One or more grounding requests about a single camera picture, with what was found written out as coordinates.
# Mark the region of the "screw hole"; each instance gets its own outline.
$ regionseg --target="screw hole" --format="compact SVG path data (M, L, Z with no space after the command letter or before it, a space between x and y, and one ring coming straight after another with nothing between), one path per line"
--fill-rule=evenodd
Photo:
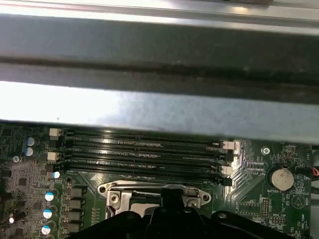
M101 188L100 188L100 193L105 193L105 191L106 191L106 188L105 188L105 187L101 187Z
M209 200L209 197L208 197L207 195L204 195L204 196L203 196L203 200L204 200L205 202L207 202L207 201Z

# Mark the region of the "motherboard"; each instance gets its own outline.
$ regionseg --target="motherboard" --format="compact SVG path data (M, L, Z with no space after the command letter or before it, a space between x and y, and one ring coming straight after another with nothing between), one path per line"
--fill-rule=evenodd
M154 132L0 124L0 238L62 239L123 208L143 213L182 187L185 205L219 210L301 239L309 235L312 147ZM202 196L191 195L200 192Z

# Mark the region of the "red wire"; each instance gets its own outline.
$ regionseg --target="red wire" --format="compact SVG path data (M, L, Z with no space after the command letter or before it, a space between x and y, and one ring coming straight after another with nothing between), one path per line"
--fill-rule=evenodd
M312 168L314 176L319 176L319 171L316 168Z

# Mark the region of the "electrolytic capacitor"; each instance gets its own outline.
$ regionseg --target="electrolytic capacitor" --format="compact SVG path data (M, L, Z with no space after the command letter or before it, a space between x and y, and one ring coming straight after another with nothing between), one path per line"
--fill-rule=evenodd
M58 208L56 206L50 206L48 209L45 209L43 212L43 216L46 219L51 218L53 215L55 215L58 211Z
M61 177L63 175L63 172L54 172L52 174L54 179L58 179L59 177Z
M10 224L16 223L16 222L22 220L25 217L26 217L26 212L25 211L17 212L17 213L13 214L9 218L9 223Z
M52 189L50 192L47 192L44 198L51 202L53 199L56 199L59 196L59 191L57 189Z
M49 235L51 231L56 228L56 223L54 221L49 221L46 225L44 225L41 229L42 234Z
M31 147L26 148L24 151L24 154L28 157L36 156L38 153L39 153L39 150L37 148L31 148Z
M39 143L40 143L40 140L36 137L28 137L26 139L26 145L28 145L29 147L37 146Z
M10 200L11 198L13 198L13 194L12 193L5 193L0 195L0 203L3 203L5 201Z

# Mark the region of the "metal bracket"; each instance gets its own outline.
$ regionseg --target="metal bracket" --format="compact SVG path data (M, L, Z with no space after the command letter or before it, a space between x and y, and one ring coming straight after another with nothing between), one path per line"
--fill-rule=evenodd
M164 188L182 189L182 199L185 207L200 208L211 201L209 193L182 184L161 184L119 180L100 185L98 187L98 192L107 199L107 211L110 213L109 216L112 217L121 212L130 210L130 199L133 194L138 196L160 197L160 190Z

